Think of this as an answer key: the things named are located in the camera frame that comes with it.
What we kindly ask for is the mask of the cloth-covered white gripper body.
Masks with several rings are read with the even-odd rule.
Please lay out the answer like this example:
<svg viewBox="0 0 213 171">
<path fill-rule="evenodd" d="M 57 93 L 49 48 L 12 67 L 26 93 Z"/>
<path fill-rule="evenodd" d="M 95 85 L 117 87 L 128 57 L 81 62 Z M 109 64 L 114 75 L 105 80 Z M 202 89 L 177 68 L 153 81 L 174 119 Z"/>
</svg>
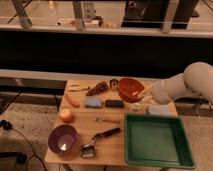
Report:
<svg viewBox="0 0 213 171">
<path fill-rule="evenodd" d="M 169 80 L 163 79 L 154 82 L 151 88 L 151 95 L 154 100 L 160 104 L 168 104 L 172 102 L 173 98 L 169 87 Z"/>
</svg>

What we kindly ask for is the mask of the cream soft gripper finger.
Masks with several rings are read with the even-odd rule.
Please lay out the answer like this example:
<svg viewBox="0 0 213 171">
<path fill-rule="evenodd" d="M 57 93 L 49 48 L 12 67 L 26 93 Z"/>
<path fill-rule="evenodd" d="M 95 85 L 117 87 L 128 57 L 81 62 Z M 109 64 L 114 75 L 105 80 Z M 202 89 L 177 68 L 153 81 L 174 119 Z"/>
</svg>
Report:
<svg viewBox="0 0 213 171">
<path fill-rule="evenodd" d="M 152 99 L 151 88 L 145 88 L 138 94 L 140 100 L 149 101 Z"/>
</svg>

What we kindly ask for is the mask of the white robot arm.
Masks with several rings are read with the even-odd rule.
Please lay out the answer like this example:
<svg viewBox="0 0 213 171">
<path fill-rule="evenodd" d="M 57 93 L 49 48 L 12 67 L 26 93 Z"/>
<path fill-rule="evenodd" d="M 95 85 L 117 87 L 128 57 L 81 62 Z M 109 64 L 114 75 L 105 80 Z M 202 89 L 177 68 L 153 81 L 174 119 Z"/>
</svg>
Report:
<svg viewBox="0 0 213 171">
<path fill-rule="evenodd" d="M 213 104 L 213 66 L 195 62 L 183 73 L 154 82 L 137 97 L 149 96 L 159 104 L 168 104 L 180 98 L 201 96 Z"/>
</svg>

